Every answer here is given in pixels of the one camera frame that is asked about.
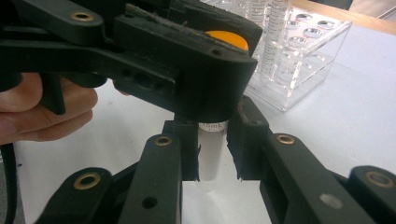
small vial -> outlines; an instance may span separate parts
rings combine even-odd
[[[224,142],[226,122],[199,123],[198,156],[199,177],[198,187],[206,192],[216,186],[216,177],[219,172],[220,156]]]

vial label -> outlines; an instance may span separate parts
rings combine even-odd
[[[199,127],[207,132],[216,133],[225,129],[225,122],[220,123],[199,123]]]

black mechanical linkage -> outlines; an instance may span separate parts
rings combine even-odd
[[[178,138],[171,134],[150,137],[118,223],[181,223],[181,181]]]
[[[180,139],[183,181],[199,180],[198,123],[175,115],[174,120],[165,122],[163,133],[174,134]]]
[[[104,223],[111,210],[111,173],[87,168],[70,175],[49,200],[37,224]]]
[[[67,74],[88,87],[111,78],[117,89],[180,116],[218,122],[232,115],[257,64],[249,55],[262,29],[198,1],[170,2],[166,17],[179,24],[130,4],[123,11],[113,10],[111,21],[104,22],[94,12],[96,7],[90,10],[71,1],[12,2],[21,24],[1,27],[0,67],[4,73]],[[89,2],[82,1],[84,6],[93,6]],[[205,33],[211,30],[234,31],[245,37],[250,52]],[[89,77],[87,81],[82,74],[99,79]]]
[[[243,97],[230,119],[228,148],[237,177],[260,180],[273,223],[393,223],[396,176],[379,168],[328,171],[295,136],[273,134],[260,110]]]
[[[62,92],[61,78],[57,74],[40,73],[43,83],[43,96],[40,104],[52,113],[62,115],[66,112],[64,93]]]

human hand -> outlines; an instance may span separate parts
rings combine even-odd
[[[19,86],[0,92],[0,145],[21,140],[56,140],[92,119],[92,108],[97,103],[94,89],[82,88],[62,78],[66,113],[55,115],[38,104],[42,95],[40,75],[22,75]]]

white countertop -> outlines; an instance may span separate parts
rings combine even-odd
[[[328,78],[290,111],[254,101],[273,132],[299,137],[329,170],[348,175],[352,167],[373,165],[396,174],[394,52],[396,36],[354,25]],[[115,174],[138,161],[146,140],[173,117],[119,94],[111,82],[98,93],[94,118],[83,129],[54,142],[17,143],[27,223],[38,218],[50,196],[75,171],[104,167]],[[271,222],[259,182],[237,180],[233,159],[223,150],[215,190],[203,193],[194,183],[184,183],[183,223]]]

